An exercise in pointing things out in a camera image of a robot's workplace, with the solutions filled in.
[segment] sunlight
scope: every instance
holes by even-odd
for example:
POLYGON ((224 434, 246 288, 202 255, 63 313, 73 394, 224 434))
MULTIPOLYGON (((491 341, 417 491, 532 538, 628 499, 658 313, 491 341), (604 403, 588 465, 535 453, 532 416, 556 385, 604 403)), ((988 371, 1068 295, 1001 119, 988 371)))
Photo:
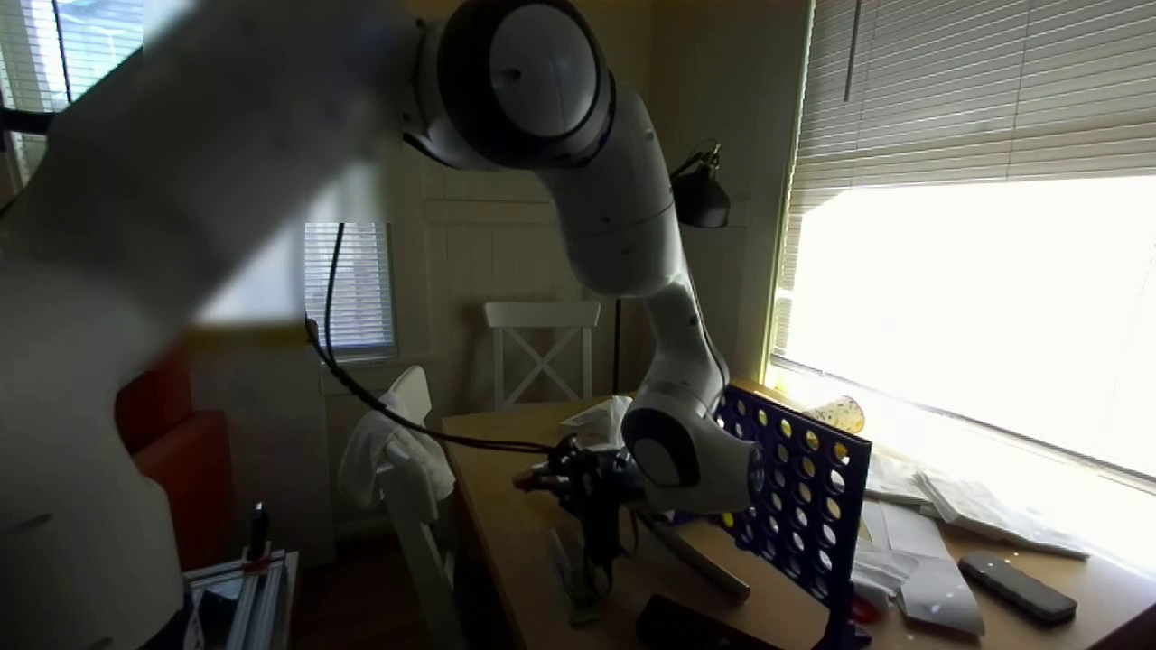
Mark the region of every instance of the sunlight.
POLYGON ((848 189, 787 359, 1156 478, 1156 176, 848 189))

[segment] chair back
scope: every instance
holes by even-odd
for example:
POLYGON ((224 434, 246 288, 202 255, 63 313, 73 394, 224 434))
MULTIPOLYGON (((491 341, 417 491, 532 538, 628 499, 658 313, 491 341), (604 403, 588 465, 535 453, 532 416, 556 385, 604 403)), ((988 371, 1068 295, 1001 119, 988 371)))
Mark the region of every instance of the chair back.
MULTIPOLYGON (((410 422, 425 422, 433 400, 425 370, 407 365, 381 403, 410 422)), ((456 565, 433 538, 439 503, 452 496, 452 465, 444 449, 422 434, 396 425, 392 420, 369 411, 345 441, 342 481, 355 496, 355 484, 364 484, 364 461, 370 461, 370 503, 387 506, 391 529, 407 565, 410 588, 437 650, 467 650, 467 633, 456 598, 456 565)))
POLYGON ((565 305, 486 299, 484 326, 496 334, 496 371, 491 371, 496 407, 509 407, 523 400, 535 382, 552 385, 565 400, 592 396, 592 334, 599 326, 596 299, 565 299, 565 305))

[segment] red chair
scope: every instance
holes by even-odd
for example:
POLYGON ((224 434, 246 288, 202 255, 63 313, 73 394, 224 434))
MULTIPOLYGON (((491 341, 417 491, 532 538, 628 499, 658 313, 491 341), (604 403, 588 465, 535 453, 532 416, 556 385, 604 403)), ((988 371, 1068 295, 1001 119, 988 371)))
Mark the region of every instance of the red chair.
POLYGON ((230 555, 233 484, 227 422, 221 411, 191 407, 181 342, 120 391, 115 425, 139 472, 168 499, 181 567, 191 570, 230 555))

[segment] wall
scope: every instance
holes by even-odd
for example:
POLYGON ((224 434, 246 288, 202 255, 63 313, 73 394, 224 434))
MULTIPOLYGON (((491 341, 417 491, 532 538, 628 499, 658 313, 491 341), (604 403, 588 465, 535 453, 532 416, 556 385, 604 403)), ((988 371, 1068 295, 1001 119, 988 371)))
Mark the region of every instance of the wall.
POLYGON ((706 329, 732 377, 759 377, 764 295, 793 151, 808 0, 658 0, 652 124, 667 162, 721 145, 724 231, 686 231, 706 329))
POLYGON ((0 206, 9 202, 18 192, 18 176, 15 176, 15 157, 6 150, 6 142, 0 145, 0 206))
POLYGON ((246 536, 252 503, 270 512, 275 544, 304 565, 337 555, 327 499, 327 425, 316 359, 305 334, 289 322, 198 326, 185 337, 191 403, 227 416, 233 471, 233 532, 246 536))

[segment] table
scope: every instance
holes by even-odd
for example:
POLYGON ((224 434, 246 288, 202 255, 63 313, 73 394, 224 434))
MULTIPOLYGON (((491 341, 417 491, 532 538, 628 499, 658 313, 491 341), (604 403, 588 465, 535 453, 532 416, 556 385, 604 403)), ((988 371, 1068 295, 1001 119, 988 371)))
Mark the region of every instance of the table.
MULTIPOLYGON (((509 411, 478 411, 444 420, 449 434, 463 438, 519 438, 519 441, 556 441, 556 422, 573 416, 586 403, 523 403, 509 411)), ((449 449, 458 472, 458 496, 474 520, 481 552, 496 573, 503 611, 519 638, 519 647, 640 647, 634 619, 652 594, 664 594, 715 620, 724 620, 740 633, 769 638, 771 647, 814 647, 822 637, 827 611, 793 588, 785 573, 764 567, 759 555, 736 550, 724 532, 706 523, 684 529, 684 538, 715 560, 721 570, 750 580, 750 597, 732 607, 718 588, 700 573, 679 565, 651 536, 640 536, 633 555, 614 565, 614 597, 599 611, 599 620, 588 630, 570 630, 565 594, 552 567, 552 529, 576 523, 556 506, 552 496, 526 496, 514 488, 514 478, 523 472, 532 456, 496 456, 474 449, 449 449)), ((976 543, 948 538, 954 552, 970 550, 976 543)), ((883 611, 882 620, 868 624, 871 647, 1089 647, 1107 637, 1135 613, 1156 602, 1156 584, 1111 567, 1104 560, 1063 560, 1013 552, 1013 565, 1048 584, 1068 594, 1081 611, 1076 620, 1054 633, 1040 633, 988 597, 976 597, 983 607, 987 637, 959 638, 932 630, 903 624, 900 611, 883 611)))

